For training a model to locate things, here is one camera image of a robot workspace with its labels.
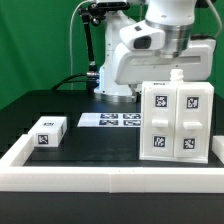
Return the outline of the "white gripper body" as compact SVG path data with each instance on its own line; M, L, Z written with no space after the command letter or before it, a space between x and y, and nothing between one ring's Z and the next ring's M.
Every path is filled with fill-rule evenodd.
M114 52L112 79L118 85L168 81L172 69L181 69L185 81L206 80L212 70L214 40L191 40L176 58L155 56L153 51L129 50L120 43Z

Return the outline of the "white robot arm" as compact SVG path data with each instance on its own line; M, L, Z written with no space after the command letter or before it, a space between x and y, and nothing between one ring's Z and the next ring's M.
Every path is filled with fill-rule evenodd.
M216 39L191 33L198 0L94 0L106 14L105 62L94 95L134 102L144 81L167 81L173 69L186 81L207 79Z

